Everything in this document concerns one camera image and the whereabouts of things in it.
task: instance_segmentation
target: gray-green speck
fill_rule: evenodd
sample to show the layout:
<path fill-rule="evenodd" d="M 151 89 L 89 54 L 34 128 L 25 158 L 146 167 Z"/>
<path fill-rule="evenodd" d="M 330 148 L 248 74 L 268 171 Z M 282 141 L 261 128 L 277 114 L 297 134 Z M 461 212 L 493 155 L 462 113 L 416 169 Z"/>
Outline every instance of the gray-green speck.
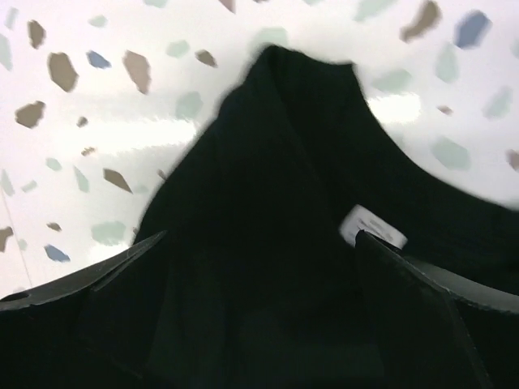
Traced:
<path fill-rule="evenodd" d="M 203 105 L 202 97 L 198 92 L 188 92 L 178 98 L 175 116 L 182 120 L 196 119 Z"/>
<path fill-rule="evenodd" d="M 7 14 L 6 21 L 4 25 L 10 30 L 15 26 L 16 17 L 18 16 L 18 9 L 13 6 L 10 8 L 9 13 Z"/>
<path fill-rule="evenodd" d="M 519 58 L 519 39 L 516 39 L 512 43 L 512 47 L 510 48 L 512 50 L 512 54 L 515 58 Z"/>
<path fill-rule="evenodd" d="M 143 195 L 148 192 L 149 192 L 148 187 L 143 184 L 140 184 L 133 189 L 133 193 L 136 193 L 138 195 Z"/>
<path fill-rule="evenodd" d="M 124 240 L 126 226 L 120 221 L 107 221 L 93 225 L 92 239 L 103 246 L 116 246 Z"/>
<path fill-rule="evenodd" d="M 97 28 L 103 28 L 108 23 L 108 20 L 103 15 L 94 16 L 88 21 L 88 24 L 90 24 L 93 27 Z"/>
<path fill-rule="evenodd" d="M 15 193 L 15 188 L 13 187 L 13 184 L 11 184 L 9 175 L 5 170 L 2 170 L 2 176 L 0 177 L 0 186 L 2 186 L 3 192 L 9 197 L 11 197 Z"/>
<path fill-rule="evenodd" d="M 81 190 L 84 193 L 88 193 L 90 191 L 90 184 L 88 182 L 88 179 L 75 166 L 74 166 L 74 175 L 75 175 L 75 180 L 78 184 L 79 190 Z"/>
<path fill-rule="evenodd" d="M 47 158 L 45 160 L 45 164 L 47 165 L 47 167 L 51 170 L 53 170 L 54 172 L 58 172 L 59 170 L 62 169 L 62 164 L 59 163 L 59 160 L 55 159 L 55 158 Z"/>
<path fill-rule="evenodd" d="M 189 43 L 186 41 L 171 42 L 165 50 L 165 53 L 173 58 L 180 58 L 189 52 Z"/>
<path fill-rule="evenodd" d="M 468 150 L 452 140 L 441 137 L 431 146 L 432 155 L 447 169 L 470 169 L 470 154 Z"/>
<path fill-rule="evenodd" d="M 144 0 L 144 4 L 147 6 L 156 6 L 157 8 L 164 8 L 168 0 Z"/>
<path fill-rule="evenodd" d="M 25 241 L 25 239 L 20 239 L 18 241 L 18 247 L 22 251 L 25 251 L 27 249 L 27 242 Z"/>
<path fill-rule="evenodd" d="M 397 0 L 361 0 L 357 5 L 357 12 L 354 16 L 355 22 L 364 22 L 385 12 Z"/>
<path fill-rule="evenodd" d="M 13 62 L 11 57 L 11 44 L 6 36 L 0 34 L 0 63 L 8 71 L 13 70 Z"/>
<path fill-rule="evenodd" d="M 446 44 L 440 51 L 436 60 L 436 77 L 445 83 L 453 83 L 460 76 L 460 68 L 457 64 L 455 47 L 450 43 Z"/>
<path fill-rule="evenodd" d="M 28 193 L 30 192 L 31 190 L 34 190 L 36 189 L 36 187 L 38 186 L 37 182 L 32 180 L 30 181 L 28 184 L 25 184 L 24 186 L 22 186 L 22 191 L 24 193 Z"/>
<path fill-rule="evenodd" d="M 512 108 L 513 90 L 510 87 L 502 87 L 483 108 L 483 116 L 487 119 L 501 119 Z"/>
<path fill-rule="evenodd" d="M 396 69 L 380 76 L 378 79 L 373 81 L 372 85 L 373 88 L 378 89 L 381 92 L 401 93 L 407 89 L 412 78 L 411 73 L 407 70 Z"/>

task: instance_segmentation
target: black shirt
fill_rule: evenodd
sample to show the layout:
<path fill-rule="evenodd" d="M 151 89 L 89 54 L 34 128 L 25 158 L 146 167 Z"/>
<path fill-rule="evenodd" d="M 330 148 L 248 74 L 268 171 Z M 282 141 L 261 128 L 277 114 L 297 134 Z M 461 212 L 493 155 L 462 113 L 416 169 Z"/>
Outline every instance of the black shirt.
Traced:
<path fill-rule="evenodd" d="M 298 317 L 334 301 L 316 333 L 339 316 L 363 317 L 348 307 L 361 297 L 354 248 L 339 231 L 356 205 L 407 237 L 404 254 L 519 292 L 518 212 L 409 160 L 369 110 L 354 64 L 271 46 L 157 191 L 136 238 L 169 231 L 165 254 L 183 299 L 176 323 L 191 353 L 184 375 L 201 377 L 215 360 L 234 365 L 225 339 L 256 311 L 281 306 Z M 367 342 L 368 332 L 357 338 Z M 207 359 L 202 338 L 219 350 Z"/>

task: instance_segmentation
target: black garment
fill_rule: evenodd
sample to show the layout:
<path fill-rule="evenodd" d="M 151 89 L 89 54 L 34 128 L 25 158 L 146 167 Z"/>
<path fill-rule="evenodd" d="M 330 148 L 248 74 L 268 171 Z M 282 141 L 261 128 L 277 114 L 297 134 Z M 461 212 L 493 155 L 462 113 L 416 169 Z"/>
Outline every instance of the black garment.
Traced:
<path fill-rule="evenodd" d="M 172 237 L 168 314 L 182 351 L 171 365 L 185 387 L 230 388 L 236 334 L 269 307 L 316 326 L 323 342 L 353 331 L 330 331 L 338 318 L 362 324 L 349 341 L 371 341 L 362 309 L 344 303 L 361 301 L 354 249 L 338 230 L 356 204 L 406 235 L 405 254 L 519 292 L 517 212 L 409 160 L 371 114 L 352 64 L 268 47 L 158 190 L 136 238 Z"/>
<path fill-rule="evenodd" d="M 2 389 L 142 389 L 167 281 L 163 233 L 0 300 Z"/>
<path fill-rule="evenodd" d="M 519 387 L 519 296 L 361 232 L 359 279 L 390 387 Z"/>

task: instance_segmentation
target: white label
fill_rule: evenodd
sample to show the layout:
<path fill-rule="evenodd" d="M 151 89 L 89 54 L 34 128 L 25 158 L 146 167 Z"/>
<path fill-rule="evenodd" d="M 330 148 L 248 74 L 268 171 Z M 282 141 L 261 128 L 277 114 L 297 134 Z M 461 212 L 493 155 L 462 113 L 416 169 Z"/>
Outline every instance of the white label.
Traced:
<path fill-rule="evenodd" d="M 356 205 L 342 222 L 341 234 L 350 245 L 355 247 L 355 237 L 361 230 L 372 233 L 399 249 L 407 242 L 407 238 L 400 231 L 365 207 Z"/>

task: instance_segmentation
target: speckled white wall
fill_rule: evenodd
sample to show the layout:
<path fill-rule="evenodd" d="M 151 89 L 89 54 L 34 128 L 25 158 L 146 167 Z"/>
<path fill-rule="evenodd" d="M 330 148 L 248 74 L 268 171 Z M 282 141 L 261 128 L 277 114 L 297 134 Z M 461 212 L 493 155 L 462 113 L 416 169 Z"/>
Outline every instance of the speckled white wall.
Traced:
<path fill-rule="evenodd" d="M 0 296 L 124 250 L 265 42 L 356 62 L 409 158 L 519 207 L 518 16 L 514 0 L 4 0 Z"/>

